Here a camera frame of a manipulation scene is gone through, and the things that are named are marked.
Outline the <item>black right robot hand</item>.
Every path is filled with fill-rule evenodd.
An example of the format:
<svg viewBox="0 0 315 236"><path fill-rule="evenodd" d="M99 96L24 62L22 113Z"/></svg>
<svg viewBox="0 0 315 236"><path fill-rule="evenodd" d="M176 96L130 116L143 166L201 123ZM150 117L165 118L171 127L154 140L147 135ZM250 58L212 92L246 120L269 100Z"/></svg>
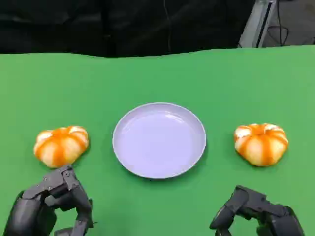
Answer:
<svg viewBox="0 0 315 236"><path fill-rule="evenodd" d="M266 195L237 185L229 200L220 208L209 228L217 236L230 236L234 218L256 219L259 236L303 236L304 230L294 210L285 205L273 204Z"/></svg>

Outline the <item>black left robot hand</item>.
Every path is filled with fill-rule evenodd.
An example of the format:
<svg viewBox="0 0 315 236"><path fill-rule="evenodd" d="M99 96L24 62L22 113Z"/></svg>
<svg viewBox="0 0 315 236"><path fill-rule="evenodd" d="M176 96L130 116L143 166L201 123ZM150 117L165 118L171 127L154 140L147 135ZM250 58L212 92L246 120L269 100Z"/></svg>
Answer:
<svg viewBox="0 0 315 236"><path fill-rule="evenodd" d="M57 221L57 209L75 209L77 217L74 226L55 231L56 236L84 236L94 227L93 201L70 165L53 170L40 183L18 194L3 235L48 236Z"/></svg>

